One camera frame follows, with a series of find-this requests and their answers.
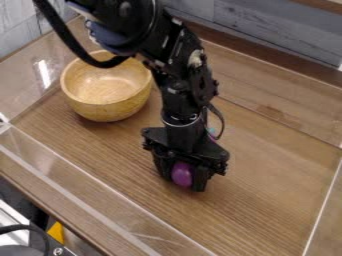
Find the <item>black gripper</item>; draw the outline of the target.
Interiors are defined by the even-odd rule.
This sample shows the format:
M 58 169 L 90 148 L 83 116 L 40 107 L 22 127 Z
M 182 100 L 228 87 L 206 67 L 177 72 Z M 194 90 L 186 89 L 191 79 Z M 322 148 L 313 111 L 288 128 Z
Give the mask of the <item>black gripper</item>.
M 153 154 L 154 164 L 161 177 L 173 181 L 171 169 L 174 164 L 187 162 L 195 167 L 191 189 L 195 192 L 206 190 L 207 182 L 214 174 L 226 175 L 230 153 L 207 135 L 202 135 L 191 144 L 185 135 L 169 139 L 167 129 L 149 127 L 142 130 L 143 148 Z

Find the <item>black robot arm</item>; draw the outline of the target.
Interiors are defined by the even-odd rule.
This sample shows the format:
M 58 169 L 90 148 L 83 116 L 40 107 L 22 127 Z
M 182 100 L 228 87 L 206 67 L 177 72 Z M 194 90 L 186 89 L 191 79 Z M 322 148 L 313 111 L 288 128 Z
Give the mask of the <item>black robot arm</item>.
M 230 153 L 210 133 L 219 83 L 202 41 L 161 0 L 67 0 L 86 17 L 95 42 L 118 56 L 141 59 L 161 90 L 161 127 L 142 130 L 163 179 L 195 192 L 228 170 Z

